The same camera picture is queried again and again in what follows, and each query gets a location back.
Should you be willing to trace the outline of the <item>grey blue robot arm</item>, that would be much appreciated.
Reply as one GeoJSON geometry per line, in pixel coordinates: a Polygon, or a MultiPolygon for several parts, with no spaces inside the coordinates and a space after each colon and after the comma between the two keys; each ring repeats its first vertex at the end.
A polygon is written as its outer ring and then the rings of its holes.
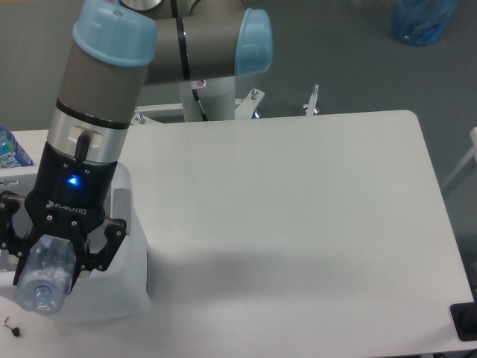
{"type": "Polygon", "coordinates": [[[13,285],[42,238],[68,257],[54,265],[67,291],[110,267],[128,226],[104,202],[144,85],[263,73],[272,58],[268,14],[243,1],[85,1],[33,188],[1,193],[13,285]]]}

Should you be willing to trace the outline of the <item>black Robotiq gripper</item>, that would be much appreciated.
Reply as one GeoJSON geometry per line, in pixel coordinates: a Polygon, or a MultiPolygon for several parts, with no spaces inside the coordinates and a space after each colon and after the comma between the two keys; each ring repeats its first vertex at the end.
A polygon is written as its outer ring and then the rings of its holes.
{"type": "Polygon", "coordinates": [[[107,217],[104,202],[129,126],[129,110],[79,110],[56,103],[34,188],[27,198],[1,192],[1,249],[16,266],[14,286],[31,249],[44,235],[71,241],[72,288],[83,272],[109,268],[126,237],[127,223],[107,217]],[[23,236],[14,227],[21,209],[33,222],[23,236]],[[104,230],[106,242],[95,253],[86,241],[97,227],[104,230]]]}

